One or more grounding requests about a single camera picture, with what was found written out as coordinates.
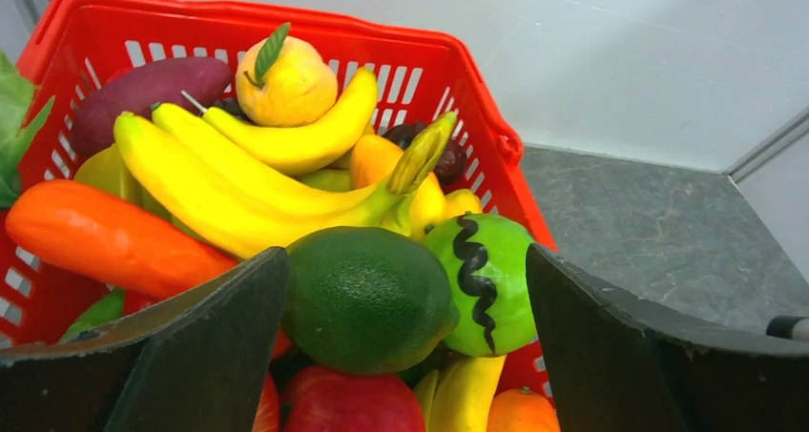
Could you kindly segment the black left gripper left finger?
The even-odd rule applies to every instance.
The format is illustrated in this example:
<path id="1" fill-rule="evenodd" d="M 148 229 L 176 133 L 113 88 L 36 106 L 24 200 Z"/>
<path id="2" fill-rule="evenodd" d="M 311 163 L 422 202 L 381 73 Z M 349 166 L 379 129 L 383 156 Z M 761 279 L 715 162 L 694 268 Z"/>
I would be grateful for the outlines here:
<path id="1" fill-rule="evenodd" d="M 1 353 L 5 431 L 248 431 L 280 326 L 287 256 L 52 345 Z"/>

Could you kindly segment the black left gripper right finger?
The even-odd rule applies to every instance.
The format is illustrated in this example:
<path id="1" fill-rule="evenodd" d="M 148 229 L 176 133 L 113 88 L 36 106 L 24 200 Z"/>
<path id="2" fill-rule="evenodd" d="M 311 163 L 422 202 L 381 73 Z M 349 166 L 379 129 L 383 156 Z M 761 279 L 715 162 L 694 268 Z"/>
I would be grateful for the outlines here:
<path id="1" fill-rule="evenodd" d="M 565 431 L 804 431 L 808 346 L 640 298 L 547 248 L 526 253 Z"/>

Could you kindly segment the red toy apple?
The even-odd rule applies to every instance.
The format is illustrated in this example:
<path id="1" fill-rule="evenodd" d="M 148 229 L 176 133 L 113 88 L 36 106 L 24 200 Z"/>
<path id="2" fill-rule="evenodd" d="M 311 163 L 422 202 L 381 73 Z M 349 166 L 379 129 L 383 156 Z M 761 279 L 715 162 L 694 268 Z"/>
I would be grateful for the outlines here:
<path id="1" fill-rule="evenodd" d="M 396 375 L 354 376 L 311 365 L 286 385 L 283 431 L 425 432 L 423 411 Z"/>

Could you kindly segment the green toy watermelon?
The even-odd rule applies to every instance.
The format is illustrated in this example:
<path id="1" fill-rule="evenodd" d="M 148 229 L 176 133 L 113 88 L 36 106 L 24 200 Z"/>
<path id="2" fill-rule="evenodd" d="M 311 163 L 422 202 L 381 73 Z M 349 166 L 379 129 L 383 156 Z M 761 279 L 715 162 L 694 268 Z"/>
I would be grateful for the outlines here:
<path id="1" fill-rule="evenodd" d="M 531 233 L 496 214 L 465 214 L 437 225 L 424 246 L 443 264 L 460 318 L 445 338 L 451 350 L 499 357 L 536 336 L 526 277 Z"/>

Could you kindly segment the dark green avocado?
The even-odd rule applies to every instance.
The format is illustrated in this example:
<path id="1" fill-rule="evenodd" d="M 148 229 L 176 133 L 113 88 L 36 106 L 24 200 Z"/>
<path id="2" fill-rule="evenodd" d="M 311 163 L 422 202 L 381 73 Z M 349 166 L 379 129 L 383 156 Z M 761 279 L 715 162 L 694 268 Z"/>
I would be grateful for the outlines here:
<path id="1" fill-rule="evenodd" d="M 328 368 L 364 376 L 402 372 L 426 359 L 459 322 L 444 266 L 408 237 L 335 227 L 286 252 L 283 330 Z"/>

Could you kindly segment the orange tangerine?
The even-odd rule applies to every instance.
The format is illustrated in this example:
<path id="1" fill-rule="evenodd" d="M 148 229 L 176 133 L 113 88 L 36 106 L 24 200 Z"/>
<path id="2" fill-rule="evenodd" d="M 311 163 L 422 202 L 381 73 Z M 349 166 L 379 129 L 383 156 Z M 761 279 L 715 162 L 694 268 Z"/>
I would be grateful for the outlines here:
<path id="1" fill-rule="evenodd" d="M 487 432 L 560 432 L 551 403 L 527 387 L 496 394 L 488 414 Z"/>

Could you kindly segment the yellow banana bunch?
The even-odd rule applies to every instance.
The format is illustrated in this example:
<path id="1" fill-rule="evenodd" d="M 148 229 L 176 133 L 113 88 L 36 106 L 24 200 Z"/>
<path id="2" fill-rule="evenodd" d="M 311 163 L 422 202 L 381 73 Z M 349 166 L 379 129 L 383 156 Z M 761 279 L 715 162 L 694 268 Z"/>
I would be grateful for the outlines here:
<path id="1" fill-rule="evenodd" d="M 430 432 L 487 430 L 488 413 L 505 364 L 504 356 L 461 357 L 432 370 L 412 388 Z"/>
<path id="2" fill-rule="evenodd" d="M 225 252 L 247 259 L 320 229 L 379 227 L 404 205 L 438 162 L 457 116 L 433 121 L 381 180 L 352 192 L 310 188 L 249 155 L 205 118 L 162 103 L 152 119 L 124 112 L 114 142 L 135 179 L 176 219 Z"/>

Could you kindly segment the orange toy carrot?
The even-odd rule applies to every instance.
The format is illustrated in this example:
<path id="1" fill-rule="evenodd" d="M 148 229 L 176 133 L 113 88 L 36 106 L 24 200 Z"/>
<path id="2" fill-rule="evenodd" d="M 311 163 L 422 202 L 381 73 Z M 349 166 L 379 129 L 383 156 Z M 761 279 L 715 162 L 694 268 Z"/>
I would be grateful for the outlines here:
<path id="1" fill-rule="evenodd" d="M 26 190 L 7 213 L 5 229 L 18 246 L 51 265 L 156 299 L 193 289 L 237 264 L 133 203 L 68 179 Z"/>

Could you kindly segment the dark purple plum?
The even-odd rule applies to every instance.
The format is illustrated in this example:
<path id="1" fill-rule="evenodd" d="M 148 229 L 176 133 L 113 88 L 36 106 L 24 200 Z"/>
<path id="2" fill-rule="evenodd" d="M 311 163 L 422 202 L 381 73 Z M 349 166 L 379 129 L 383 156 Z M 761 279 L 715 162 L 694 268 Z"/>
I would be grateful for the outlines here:
<path id="1" fill-rule="evenodd" d="M 387 129 L 382 134 L 382 137 L 388 139 L 400 149 L 406 150 L 414 138 L 426 127 L 427 124 L 422 120 L 413 123 L 401 123 Z M 463 148 L 453 139 L 449 139 L 433 172 L 442 186 L 448 186 L 462 177 L 466 164 L 467 156 Z"/>

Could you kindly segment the purple sweet potato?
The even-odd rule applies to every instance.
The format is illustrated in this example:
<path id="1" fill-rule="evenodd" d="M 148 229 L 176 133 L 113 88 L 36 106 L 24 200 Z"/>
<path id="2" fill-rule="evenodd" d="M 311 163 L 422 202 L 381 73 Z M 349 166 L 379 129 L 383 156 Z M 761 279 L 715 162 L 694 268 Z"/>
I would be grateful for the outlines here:
<path id="1" fill-rule="evenodd" d="M 167 58 L 134 68 L 90 93 L 81 103 L 71 129 L 73 149 L 89 157 L 111 146 L 114 121 L 123 112 L 149 119 L 156 103 L 174 103 L 191 109 L 182 92 L 210 106 L 232 78 L 230 67 L 213 57 Z"/>

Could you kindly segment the yellow peach with leaf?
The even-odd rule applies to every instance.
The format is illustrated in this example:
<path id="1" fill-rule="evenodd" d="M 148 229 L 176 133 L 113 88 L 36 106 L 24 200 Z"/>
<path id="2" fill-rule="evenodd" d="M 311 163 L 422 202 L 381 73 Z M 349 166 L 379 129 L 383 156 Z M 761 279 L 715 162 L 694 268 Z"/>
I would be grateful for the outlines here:
<path id="1" fill-rule="evenodd" d="M 254 44 L 235 75 L 239 106 L 255 124 L 299 127 L 324 115 L 336 102 L 336 75 L 308 42 L 289 34 L 286 22 Z"/>

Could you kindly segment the green lettuce leaf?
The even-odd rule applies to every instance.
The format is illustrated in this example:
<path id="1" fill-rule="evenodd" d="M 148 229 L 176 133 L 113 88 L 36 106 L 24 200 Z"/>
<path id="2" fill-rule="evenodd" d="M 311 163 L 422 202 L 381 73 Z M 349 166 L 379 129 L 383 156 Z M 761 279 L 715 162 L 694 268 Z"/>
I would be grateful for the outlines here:
<path id="1" fill-rule="evenodd" d="M 52 96 L 26 123 L 37 87 L 1 51 L 1 209 L 22 193 L 19 164 L 52 111 Z"/>

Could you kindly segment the red plastic basket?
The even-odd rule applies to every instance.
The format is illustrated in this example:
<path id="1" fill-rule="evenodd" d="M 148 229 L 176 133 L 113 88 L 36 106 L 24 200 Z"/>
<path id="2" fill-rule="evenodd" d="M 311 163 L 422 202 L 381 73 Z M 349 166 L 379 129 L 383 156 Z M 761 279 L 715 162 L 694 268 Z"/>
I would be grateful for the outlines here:
<path id="1" fill-rule="evenodd" d="M 466 46 L 436 31 L 372 24 L 348 16 L 235 1 L 52 0 L 17 67 L 39 88 L 33 107 L 54 96 L 52 115 L 21 163 L 22 182 L 72 175 L 82 162 L 69 141 L 75 110 L 103 83 L 159 57 L 207 55 L 235 64 L 239 55 L 290 22 L 340 80 L 360 66 L 379 81 L 378 127 L 459 115 L 470 162 L 461 184 L 486 210 L 528 227 L 546 246 L 550 231 L 519 168 L 523 143 L 504 121 Z M 57 344 L 105 287 L 1 240 L 1 334 L 10 348 Z"/>

